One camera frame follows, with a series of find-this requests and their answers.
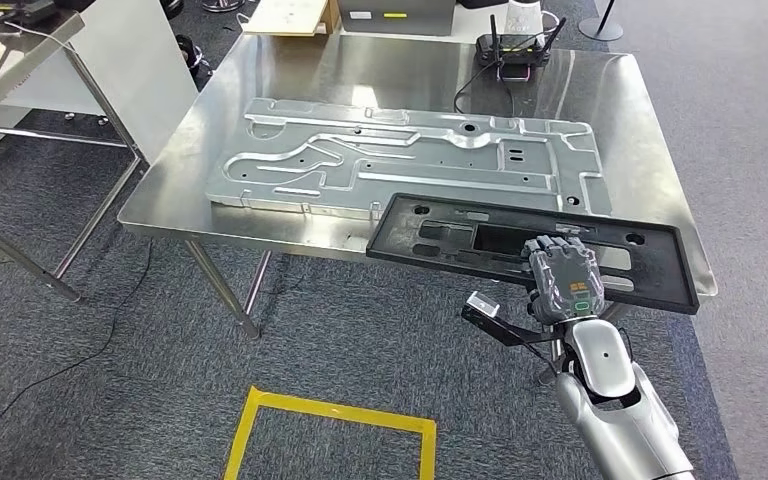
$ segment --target aluminum sheet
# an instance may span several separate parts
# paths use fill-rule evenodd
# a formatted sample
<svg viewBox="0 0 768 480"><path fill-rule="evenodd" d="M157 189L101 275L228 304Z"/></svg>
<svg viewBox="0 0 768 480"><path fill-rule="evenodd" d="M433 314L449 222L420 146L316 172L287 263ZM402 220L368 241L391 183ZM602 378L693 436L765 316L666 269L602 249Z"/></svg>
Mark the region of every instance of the aluminum sheet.
<svg viewBox="0 0 768 480"><path fill-rule="evenodd" d="M586 123L255 98L240 125L207 182L216 203L377 219L403 192L611 213Z"/></svg>

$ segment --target black pole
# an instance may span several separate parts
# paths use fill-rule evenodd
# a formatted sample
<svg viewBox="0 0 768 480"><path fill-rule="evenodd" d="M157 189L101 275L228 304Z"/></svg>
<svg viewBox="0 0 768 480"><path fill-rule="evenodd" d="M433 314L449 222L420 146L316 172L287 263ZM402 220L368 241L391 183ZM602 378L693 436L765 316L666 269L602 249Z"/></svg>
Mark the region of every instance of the black pole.
<svg viewBox="0 0 768 480"><path fill-rule="evenodd" d="M608 16L611 14L612 8L614 8L614 0L608 2L608 8L605 9L605 15L602 17L602 21L599 23L599 29L596 30L596 35L602 33L602 29L605 28L605 23L608 21Z"/></svg>

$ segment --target robotic arm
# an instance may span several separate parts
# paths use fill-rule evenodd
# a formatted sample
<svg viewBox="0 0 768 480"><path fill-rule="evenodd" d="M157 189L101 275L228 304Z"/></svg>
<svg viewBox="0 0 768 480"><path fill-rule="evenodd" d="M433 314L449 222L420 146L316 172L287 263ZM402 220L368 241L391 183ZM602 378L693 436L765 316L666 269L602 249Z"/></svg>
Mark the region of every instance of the robotic arm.
<svg viewBox="0 0 768 480"><path fill-rule="evenodd" d="M462 316L505 345L536 352L532 343L560 343L558 402L606 480L693 480L672 416L617 328L599 318L606 305L593 250L578 238L541 236L526 242L522 257L537 282L529 313L550 333L508 324L499 305L478 292ZM604 408L612 401L621 407Z"/></svg>

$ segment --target yellow tape square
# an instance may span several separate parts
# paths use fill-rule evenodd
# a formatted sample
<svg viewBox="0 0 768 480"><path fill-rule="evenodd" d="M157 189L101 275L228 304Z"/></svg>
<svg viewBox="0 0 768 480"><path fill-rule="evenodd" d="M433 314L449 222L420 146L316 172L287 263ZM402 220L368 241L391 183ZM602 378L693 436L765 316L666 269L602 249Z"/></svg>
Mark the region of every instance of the yellow tape square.
<svg viewBox="0 0 768 480"><path fill-rule="evenodd" d="M254 427L257 409L260 407L419 433L422 435L419 452L419 480L432 480L434 478L434 455L437 449L437 424L434 420L262 392L252 386L243 407L243 414L240 416L237 433L234 434L234 442L231 444L231 455L228 457L224 480L237 480L243 462L243 454L246 451L246 444Z"/></svg>

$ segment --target metal bracket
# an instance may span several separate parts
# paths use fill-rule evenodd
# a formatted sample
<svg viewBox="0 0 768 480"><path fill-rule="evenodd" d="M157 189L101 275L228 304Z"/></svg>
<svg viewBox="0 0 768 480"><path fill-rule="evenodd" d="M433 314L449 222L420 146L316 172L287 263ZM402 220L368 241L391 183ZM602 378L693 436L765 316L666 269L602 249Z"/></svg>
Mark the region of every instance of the metal bracket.
<svg viewBox="0 0 768 480"><path fill-rule="evenodd" d="M461 317L490 334L506 347L532 343L551 342L564 338L562 331L534 332L510 323L499 317L499 304L480 292L472 292L461 310Z"/></svg>

